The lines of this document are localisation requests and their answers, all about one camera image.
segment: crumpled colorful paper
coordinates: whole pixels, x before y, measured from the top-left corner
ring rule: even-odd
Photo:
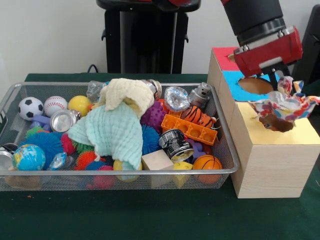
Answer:
[[[290,76],[281,77],[278,81],[278,91],[270,92],[269,99],[249,102],[250,106],[261,118],[272,114],[291,123],[297,119],[307,118],[315,106],[320,104],[320,97],[301,93],[303,81],[293,83],[293,80]],[[292,83],[296,93],[291,96]]]

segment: orange plastic block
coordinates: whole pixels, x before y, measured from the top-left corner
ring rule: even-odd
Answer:
[[[169,111],[168,114],[171,115],[171,116],[175,116],[176,118],[180,119],[182,111],[179,111],[179,112]]]
[[[170,129],[179,129],[188,138],[210,146],[214,145],[218,134],[216,130],[182,120],[169,114],[164,116],[161,127],[164,132]]]

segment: white wall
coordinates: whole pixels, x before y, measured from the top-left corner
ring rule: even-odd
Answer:
[[[280,2],[287,26],[296,25],[302,37],[319,0]],[[103,29],[95,0],[0,0],[0,99],[28,73],[80,73],[90,64],[106,71]],[[184,73],[207,73],[212,46],[237,44],[220,0],[202,0],[189,13],[188,37]]]

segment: black power cord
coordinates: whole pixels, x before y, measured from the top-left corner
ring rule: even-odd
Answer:
[[[87,73],[90,73],[90,71],[91,71],[92,68],[94,68],[94,70],[95,70],[96,73],[99,73],[99,70],[98,70],[97,66],[94,65],[94,64],[91,64],[91,65],[89,66]]]

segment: blue square panel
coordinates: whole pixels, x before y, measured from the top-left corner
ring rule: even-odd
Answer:
[[[231,91],[232,97],[237,102],[248,102],[248,101],[259,101],[261,99],[268,99],[267,94],[256,94],[245,91],[240,85],[239,80],[244,77],[242,72],[240,71],[222,71],[222,74],[224,76],[224,79],[226,83],[229,86],[229,89]],[[270,82],[269,76],[264,75],[262,76],[263,79]]]

